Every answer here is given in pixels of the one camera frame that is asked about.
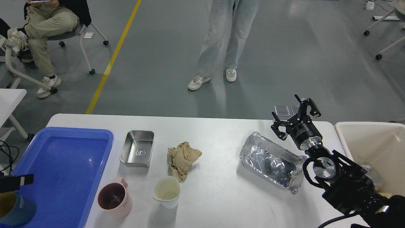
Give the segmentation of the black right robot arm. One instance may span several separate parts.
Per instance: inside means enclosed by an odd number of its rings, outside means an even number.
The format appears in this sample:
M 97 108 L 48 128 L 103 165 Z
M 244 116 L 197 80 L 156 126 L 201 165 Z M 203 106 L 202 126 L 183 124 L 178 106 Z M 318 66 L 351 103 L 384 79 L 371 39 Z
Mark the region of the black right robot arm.
M 311 185 L 322 188 L 322 197 L 342 213 L 321 224 L 320 228 L 357 215 L 369 228 L 403 228 L 404 196 L 388 198 L 381 195 L 363 167 L 338 151 L 330 152 L 324 147 L 322 135 L 311 119 L 321 116 L 318 107 L 311 98 L 298 95 L 295 98 L 300 104 L 297 113 L 281 121 L 272 112 L 275 120 L 271 128 L 281 140 L 291 136 L 297 148 L 308 155 L 303 164 L 305 178 Z

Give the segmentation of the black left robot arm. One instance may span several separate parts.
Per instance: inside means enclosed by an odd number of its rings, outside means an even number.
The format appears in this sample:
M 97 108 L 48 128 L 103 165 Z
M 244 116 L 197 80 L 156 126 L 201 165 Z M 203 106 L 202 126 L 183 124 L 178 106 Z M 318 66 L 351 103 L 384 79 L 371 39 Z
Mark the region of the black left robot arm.
M 19 156 L 19 149 L 16 146 L 9 146 L 3 140 L 1 140 L 1 143 L 1 152 L 8 157 L 9 164 L 2 168 L 0 172 L 0 192 L 13 192 L 19 190 L 21 186 L 33 184 L 34 174 L 12 175 L 13 164 Z M 12 148 L 17 149 L 15 158 L 11 155 Z

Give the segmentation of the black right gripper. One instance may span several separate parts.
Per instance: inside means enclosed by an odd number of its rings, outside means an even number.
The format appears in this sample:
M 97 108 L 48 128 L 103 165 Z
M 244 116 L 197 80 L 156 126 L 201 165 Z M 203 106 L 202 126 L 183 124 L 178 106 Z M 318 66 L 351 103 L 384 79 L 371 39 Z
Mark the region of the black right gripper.
M 271 129 L 282 141 L 285 141 L 290 135 L 299 150 L 308 150 L 312 146 L 322 144 L 322 135 L 310 117 L 321 117 L 321 112 L 311 98 L 300 98 L 297 94 L 295 94 L 295 98 L 300 105 L 298 112 L 293 115 L 293 122 L 290 124 L 288 121 L 281 121 L 278 115 L 272 112 L 274 121 Z M 286 127 L 286 132 L 280 131 L 280 126 Z

